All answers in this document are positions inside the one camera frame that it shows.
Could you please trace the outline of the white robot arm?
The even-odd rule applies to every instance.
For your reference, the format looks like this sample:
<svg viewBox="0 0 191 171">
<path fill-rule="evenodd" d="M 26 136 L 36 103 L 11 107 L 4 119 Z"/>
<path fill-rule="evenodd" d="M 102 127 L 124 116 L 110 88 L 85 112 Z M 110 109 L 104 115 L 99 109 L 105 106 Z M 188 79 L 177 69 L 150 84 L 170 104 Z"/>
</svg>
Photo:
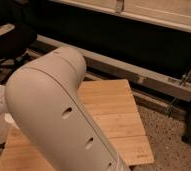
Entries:
<svg viewBox="0 0 191 171">
<path fill-rule="evenodd" d="M 16 125 L 56 171 L 130 171 L 82 104 L 82 54 L 59 47 L 0 84 L 0 115 Z"/>
</svg>

